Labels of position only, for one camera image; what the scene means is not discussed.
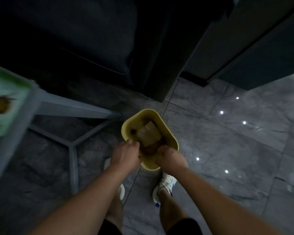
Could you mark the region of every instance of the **black shorts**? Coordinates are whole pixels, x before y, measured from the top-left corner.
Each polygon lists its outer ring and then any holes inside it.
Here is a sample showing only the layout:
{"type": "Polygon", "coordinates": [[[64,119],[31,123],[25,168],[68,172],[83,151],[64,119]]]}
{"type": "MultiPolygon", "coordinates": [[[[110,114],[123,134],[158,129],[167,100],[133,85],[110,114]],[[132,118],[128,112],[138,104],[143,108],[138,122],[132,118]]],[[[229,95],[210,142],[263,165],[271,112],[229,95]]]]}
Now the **black shorts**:
{"type": "MultiPolygon", "coordinates": [[[[178,221],[172,228],[169,229],[167,235],[181,235],[183,233],[203,235],[200,226],[192,218],[185,218],[178,221]]],[[[122,235],[117,226],[108,220],[103,220],[98,235],[106,234],[122,235]]]]}

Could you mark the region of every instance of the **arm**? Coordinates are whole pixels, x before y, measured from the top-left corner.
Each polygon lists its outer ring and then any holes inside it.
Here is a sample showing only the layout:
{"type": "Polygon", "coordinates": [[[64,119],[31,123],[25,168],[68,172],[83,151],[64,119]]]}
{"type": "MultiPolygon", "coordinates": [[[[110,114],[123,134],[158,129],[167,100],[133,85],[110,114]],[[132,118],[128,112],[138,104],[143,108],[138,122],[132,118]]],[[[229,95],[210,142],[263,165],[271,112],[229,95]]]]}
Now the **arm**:
{"type": "Polygon", "coordinates": [[[139,143],[120,143],[113,151],[111,165],[87,188],[50,214],[30,235],[97,234],[114,194],[126,176],[135,171],[139,143]]]}
{"type": "Polygon", "coordinates": [[[234,202],[188,169],[183,155],[167,146],[158,151],[164,157],[157,164],[174,176],[194,201],[214,235],[278,235],[277,230],[234,202]]]}

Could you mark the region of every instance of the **forearm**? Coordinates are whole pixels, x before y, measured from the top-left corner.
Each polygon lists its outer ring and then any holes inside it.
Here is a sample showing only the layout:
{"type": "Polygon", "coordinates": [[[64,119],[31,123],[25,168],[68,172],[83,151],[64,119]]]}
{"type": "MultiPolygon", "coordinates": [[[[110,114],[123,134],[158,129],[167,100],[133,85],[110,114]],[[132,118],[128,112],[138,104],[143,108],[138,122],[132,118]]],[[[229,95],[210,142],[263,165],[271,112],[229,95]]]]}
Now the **forearm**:
{"type": "Polygon", "coordinates": [[[213,235],[279,234],[191,170],[180,171],[176,178],[200,210],[213,235]]]}
{"type": "Polygon", "coordinates": [[[85,190],[48,216],[30,235],[97,234],[113,196],[126,176],[123,168],[109,166],[85,190]]]}

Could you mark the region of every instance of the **black baseboard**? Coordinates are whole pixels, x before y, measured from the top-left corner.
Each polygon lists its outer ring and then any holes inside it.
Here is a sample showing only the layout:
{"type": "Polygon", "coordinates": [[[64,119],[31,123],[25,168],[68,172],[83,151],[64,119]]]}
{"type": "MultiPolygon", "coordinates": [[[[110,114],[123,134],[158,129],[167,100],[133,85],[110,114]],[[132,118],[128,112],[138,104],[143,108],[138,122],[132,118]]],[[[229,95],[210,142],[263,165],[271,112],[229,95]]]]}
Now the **black baseboard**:
{"type": "Polygon", "coordinates": [[[208,85],[208,82],[200,77],[197,77],[189,72],[181,72],[180,74],[181,78],[184,78],[186,80],[189,80],[199,86],[205,87],[208,85]]]}

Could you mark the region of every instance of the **white sneaker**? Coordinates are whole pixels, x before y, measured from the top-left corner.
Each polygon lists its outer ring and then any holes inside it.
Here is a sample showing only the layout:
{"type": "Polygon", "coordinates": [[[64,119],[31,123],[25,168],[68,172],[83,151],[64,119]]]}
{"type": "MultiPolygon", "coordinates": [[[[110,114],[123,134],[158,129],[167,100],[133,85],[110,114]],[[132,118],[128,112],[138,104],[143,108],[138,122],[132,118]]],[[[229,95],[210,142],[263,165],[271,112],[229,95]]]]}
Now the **white sneaker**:
{"type": "Polygon", "coordinates": [[[156,203],[156,206],[160,206],[160,198],[159,198],[159,192],[163,189],[169,192],[169,194],[172,196],[172,187],[175,185],[177,180],[165,172],[162,173],[162,178],[160,180],[159,185],[156,186],[152,193],[152,197],[154,199],[154,202],[156,203]]]}
{"type": "MultiPolygon", "coordinates": [[[[110,164],[111,164],[111,158],[107,158],[105,160],[104,165],[103,165],[103,170],[106,170],[108,168],[108,166],[110,166],[110,164]]],[[[123,200],[124,195],[125,195],[125,187],[123,184],[121,184],[120,187],[121,187],[120,200],[123,200]]]]}

